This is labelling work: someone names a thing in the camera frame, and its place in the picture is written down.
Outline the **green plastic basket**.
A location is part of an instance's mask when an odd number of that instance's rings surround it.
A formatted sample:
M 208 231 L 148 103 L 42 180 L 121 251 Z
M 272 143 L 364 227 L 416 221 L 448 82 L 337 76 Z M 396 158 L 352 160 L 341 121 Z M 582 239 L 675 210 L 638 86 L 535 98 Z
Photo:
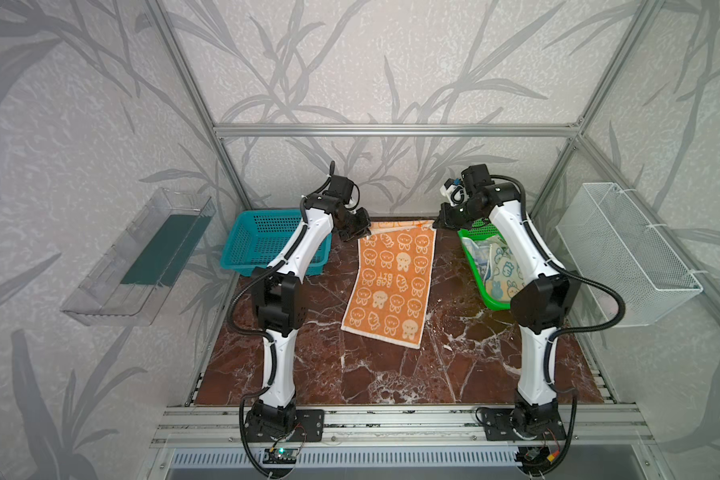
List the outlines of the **green plastic basket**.
M 509 310 L 524 281 L 506 240 L 487 220 L 476 221 L 458 235 L 484 304 L 493 311 Z

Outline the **orange bunny towel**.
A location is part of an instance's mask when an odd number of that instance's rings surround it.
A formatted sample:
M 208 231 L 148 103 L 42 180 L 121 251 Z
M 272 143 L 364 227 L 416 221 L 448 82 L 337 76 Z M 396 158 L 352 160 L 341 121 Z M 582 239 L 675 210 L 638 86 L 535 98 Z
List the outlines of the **orange bunny towel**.
M 359 269 L 341 329 L 410 349 L 421 346 L 432 283 L 431 220 L 371 224 L 358 241 Z

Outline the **teal plastic basket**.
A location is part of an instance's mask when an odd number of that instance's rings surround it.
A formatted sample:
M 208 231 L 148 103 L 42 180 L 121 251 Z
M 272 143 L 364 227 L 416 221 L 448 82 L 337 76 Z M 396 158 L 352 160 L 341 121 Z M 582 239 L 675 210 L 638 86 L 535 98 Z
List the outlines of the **teal plastic basket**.
M 256 267 L 265 268 L 299 229 L 298 209 L 242 212 L 223 248 L 220 266 L 250 277 Z

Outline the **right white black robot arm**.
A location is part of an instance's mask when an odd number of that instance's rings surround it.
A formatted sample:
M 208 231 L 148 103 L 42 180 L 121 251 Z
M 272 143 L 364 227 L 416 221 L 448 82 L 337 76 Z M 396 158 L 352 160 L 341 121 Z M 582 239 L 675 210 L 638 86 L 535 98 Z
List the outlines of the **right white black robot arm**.
M 518 180 L 493 176 L 484 164 L 473 165 L 459 177 L 446 180 L 441 194 L 447 201 L 441 204 L 436 229 L 458 231 L 486 220 L 519 261 L 525 285 L 510 300 L 510 313 L 520 326 L 523 342 L 513 415 L 518 428 L 539 429 L 553 422 L 558 413 L 559 390 L 554 381 L 557 339 L 618 325 L 625 317 L 626 302 L 613 288 L 566 270 L 553 256 L 528 216 L 525 188 Z M 565 317 L 582 285 L 610 296 L 616 313 L 605 323 L 565 328 Z

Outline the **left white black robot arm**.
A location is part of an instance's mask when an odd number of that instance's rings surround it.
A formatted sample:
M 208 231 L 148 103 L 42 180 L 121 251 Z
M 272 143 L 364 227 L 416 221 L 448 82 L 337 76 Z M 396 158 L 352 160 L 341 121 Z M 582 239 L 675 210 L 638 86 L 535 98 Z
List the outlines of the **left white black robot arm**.
M 253 402 L 247 422 L 277 427 L 286 432 L 296 422 L 294 361 L 298 330 L 307 307 L 300 293 L 308 267 L 324 240 L 332 232 L 350 241 L 370 234 L 367 211 L 359 206 L 359 187 L 351 179 L 331 174 L 318 189 L 300 201 L 300 220 L 283 249 L 264 268 L 255 268 L 243 289 L 250 293 L 256 329 L 227 324 L 242 336 L 263 341 L 263 381 L 243 402 Z

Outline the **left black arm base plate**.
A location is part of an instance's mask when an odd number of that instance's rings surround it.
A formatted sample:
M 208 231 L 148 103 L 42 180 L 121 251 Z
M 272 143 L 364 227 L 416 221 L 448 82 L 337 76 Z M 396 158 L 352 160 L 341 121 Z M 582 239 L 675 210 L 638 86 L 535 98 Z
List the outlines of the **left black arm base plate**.
M 249 442 L 320 442 L 324 417 L 325 412 L 321 409 L 297 409 L 293 405 L 274 408 L 256 404 L 245 415 L 242 432 Z

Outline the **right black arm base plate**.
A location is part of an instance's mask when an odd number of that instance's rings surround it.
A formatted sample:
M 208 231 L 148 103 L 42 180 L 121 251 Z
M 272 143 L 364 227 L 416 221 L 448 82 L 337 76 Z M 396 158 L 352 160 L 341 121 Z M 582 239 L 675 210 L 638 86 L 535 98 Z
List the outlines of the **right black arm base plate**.
M 481 406 L 476 409 L 475 416 L 489 441 L 562 441 L 567 438 L 564 422 L 555 408 Z

